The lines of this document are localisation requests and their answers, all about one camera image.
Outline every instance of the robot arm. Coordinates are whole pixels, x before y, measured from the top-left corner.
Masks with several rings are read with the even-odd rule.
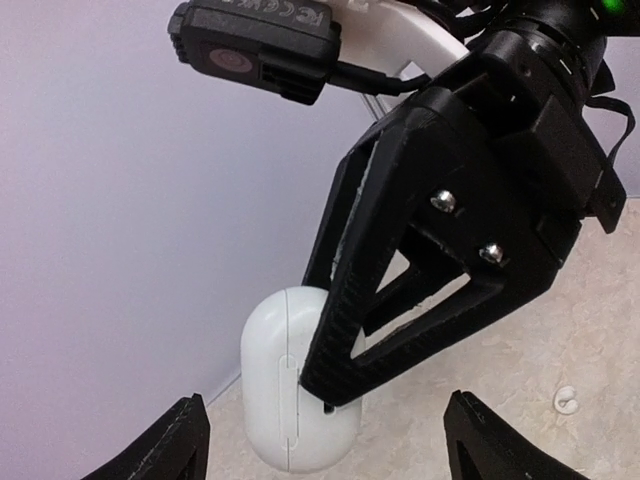
[[[201,73],[305,104],[330,83],[391,110],[337,169],[303,287],[245,328],[248,433],[278,468],[337,461],[364,394],[543,294],[584,218],[618,224],[619,145],[605,154],[582,110],[626,114],[625,137],[635,126],[603,96],[603,57],[607,37],[640,35],[636,0],[191,0],[169,31]],[[426,75],[396,78],[412,63]],[[395,252],[410,266],[381,289]],[[463,275],[363,351],[363,335]]]

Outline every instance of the black cable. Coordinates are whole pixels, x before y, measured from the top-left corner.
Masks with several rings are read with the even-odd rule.
[[[382,72],[338,62],[329,83],[338,87],[369,95],[398,96],[425,87],[431,81],[427,74],[410,80],[388,77]]]

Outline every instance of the small white object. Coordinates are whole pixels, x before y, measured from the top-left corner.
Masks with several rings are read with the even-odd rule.
[[[256,454],[291,473],[311,473],[339,462],[359,430],[362,400],[333,412],[299,385],[327,292],[280,291],[251,314],[242,334],[245,430]],[[364,349],[360,335],[354,352]]]
[[[561,415],[573,415],[578,411],[577,392],[572,386],[562,387],[553,399],[553,406]]]

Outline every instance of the black plastic housing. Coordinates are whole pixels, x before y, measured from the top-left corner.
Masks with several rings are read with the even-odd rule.
[[[196,71],[305,105],[340,54],[340,25],[310,0],[192,0],[169,22],[178,58]]]
[[[300,376],[325,403],[346,405],[542,295],[585,217],[616,229],[624,187],[581,116],[581,91],[530,31],[489,30],[340,164],[303,281],[329,291]],[[456,200],[450,212],[433,203],[442,191]],[[500,254],[487,260],[491,245]],[[396,251],[410,267],[382,287]],[[454,294],[352,356],[361,330],[463,274]]]
[[[471,392],[444,415],[451,480],[588,480],[520,435]]]
[[[204,480],[210,437],[202,396],[182,398],[118,456],[82,480]]]
[[[594,12],[584,0],[513,1],[481,39],[499,31],[526,39],[581,107],[591,96],[607,46]]]
[[[482,11],[491,5],[507,4],[523,15],[532,11],[553,15],[551,10],[563,7],[570,0],[439,0],[452,12],[458,14],[465,8]],[[600,31],[607,37],[640,36],[640,0],[581,0],[581,7],[593,12]]]

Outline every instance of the black camera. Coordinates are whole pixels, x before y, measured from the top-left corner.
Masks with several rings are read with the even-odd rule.
[[[198,72],[313,104],[340,53],[340,26],[311,0],[192,0],[169,33]]]

